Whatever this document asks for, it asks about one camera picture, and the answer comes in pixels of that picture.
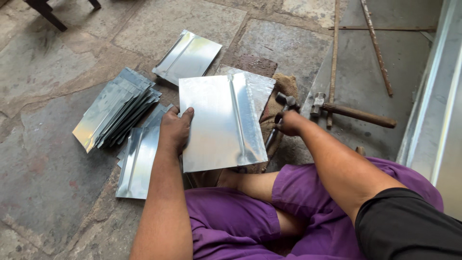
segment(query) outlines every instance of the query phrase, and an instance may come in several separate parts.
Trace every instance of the forearm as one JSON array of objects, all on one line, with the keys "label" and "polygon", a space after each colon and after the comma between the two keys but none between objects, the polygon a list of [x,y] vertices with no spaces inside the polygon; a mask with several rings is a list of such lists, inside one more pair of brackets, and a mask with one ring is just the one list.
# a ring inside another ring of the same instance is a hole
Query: forearm
[{"label": "forearm", "polygon": [[176,151],[158,147],[130,259],[192,259],[193,240]]},{"label": "forearm", "polygon": [[300,136],[313,156],[323,186],[353,222],[366,200],[385,189],[404,187],[314,122],[306,120],[303,124]]}]

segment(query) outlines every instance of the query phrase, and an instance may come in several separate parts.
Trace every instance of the metal sheet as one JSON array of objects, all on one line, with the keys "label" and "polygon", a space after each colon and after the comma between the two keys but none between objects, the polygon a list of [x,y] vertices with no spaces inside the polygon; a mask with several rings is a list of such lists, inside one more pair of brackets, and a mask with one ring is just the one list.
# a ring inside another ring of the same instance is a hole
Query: metal sheet
[{"label": "metal sheet", "polygon": [[422,77],[416,102],[409,118],[396,162],[419,172],[433,185],[444,147],[444,129],[451,99],[451,86],[457,76],[458,53],[462,46],[462,2],[443,3],[435,43]]},{"label": "metal sheet", "polygon": [[[162,104],[158,104],[156,108],[151,112],[151,114],[146,118],[146,121],[141,125],[141,127],[154,127],[154,126],[160,126],[160,122],[162,120],[162,116],[171,108],[173,107],[173,104],[168,105],[167,107],[163,106]],[[125,151],[127,150],[127,147],[124,147],[122,151],[117,155],[117,158],[119,158],[119,162],[117,165],[122,168],[123,166],[123,161],[125,158]]]},{"label": "metal sheet", "polygon": [[154,85],[127,67],[106,85],[73,130],[87,153],[94,146],[104,148],[123,141],[140,115],[159,101],[161,93]]},{"label": "metal sheet", "polygon": [[87,153],[95,146],[104,127],[132,97],[132,93],[118,87],[113,82],[109,82],[97,96],[72,131]]},{"label": "metal sheet", "polygon": [[184,172],[267,161],[245,73],[180,79],[180,113],[195,109],[183,150]]},{"label": "metal sheet", "polygon": [[205,74],[222,45],[183,30],[152,72],[178,86],[181,78]]},{"label": "metal sheet", "polygon": [[255,113],[258,119],[260,119],[263,110],[265,110],[268,98],[274,89],[276,80],[226,65],[220,65],[215,75],[231,75],[236,73],[246,73],[247,85],[252,91]]},{"label": "metal sheet", "polygon": [[132,128],[115,196],[146,199],[160,127]]}]

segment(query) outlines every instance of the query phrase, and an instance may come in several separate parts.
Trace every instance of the hand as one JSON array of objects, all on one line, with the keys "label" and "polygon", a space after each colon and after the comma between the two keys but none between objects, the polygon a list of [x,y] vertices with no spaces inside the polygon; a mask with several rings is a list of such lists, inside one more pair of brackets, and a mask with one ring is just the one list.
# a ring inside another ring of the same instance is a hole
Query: hand
[{"label": "hand", "polygon": [[274,127],[288,136],[299,136],[302,128],[309,122],[294,110],[279,112],[276,115],[276,120],[278,118],[282,118],[282,123],[276,124]]},{"label": "hand", "polygon": [[163,116],[160,123],[159,147],[171,149],[180,155],[183,145],[189,137],[189,124],[194,115],[194,108],[188,108],[181,118],[178,117],[178,107],[171,107]]}]

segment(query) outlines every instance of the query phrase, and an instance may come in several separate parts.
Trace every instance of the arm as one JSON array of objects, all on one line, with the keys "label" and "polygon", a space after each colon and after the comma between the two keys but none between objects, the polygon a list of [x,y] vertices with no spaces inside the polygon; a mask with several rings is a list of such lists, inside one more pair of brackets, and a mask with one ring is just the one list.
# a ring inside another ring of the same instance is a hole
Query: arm
[{"label": "arm", "polygon": [[324,188],[353,223],[359,208],[368,199],[388,188],[406,188],[314,122],[295,111],[281,115],[283,123],[276,127],[286,135],[302,138]]},{"label": "arm", "polygon": [[189,135],[194,110],[181,118],[172,107],[162,117],[149,189],[130,260],[193,258],[191,223],[186,208],[178,155]]}]

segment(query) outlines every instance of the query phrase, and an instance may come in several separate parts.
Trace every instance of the hammer head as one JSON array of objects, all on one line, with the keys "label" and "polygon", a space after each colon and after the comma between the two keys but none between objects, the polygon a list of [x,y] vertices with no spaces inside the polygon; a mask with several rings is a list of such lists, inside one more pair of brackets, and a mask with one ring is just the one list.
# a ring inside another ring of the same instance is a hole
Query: hammer head
[{"label": "hammer head", "polygon": [[293,96],[287,97],[283,93],[278,92],[278,94],[276,95],[276,101],[279,104],[284,105],[285,110],[294,109],[298,111],[300,109],[300,105],[297,104],[297,100]]},{"label": "hammer head", "polygon": [[313,102],[313,106],[311,106],[310,115],[312,117],[319,117],[322,113],[322,106],[326,100],[326,94],[324,93],[316,93],[315,101]]}]

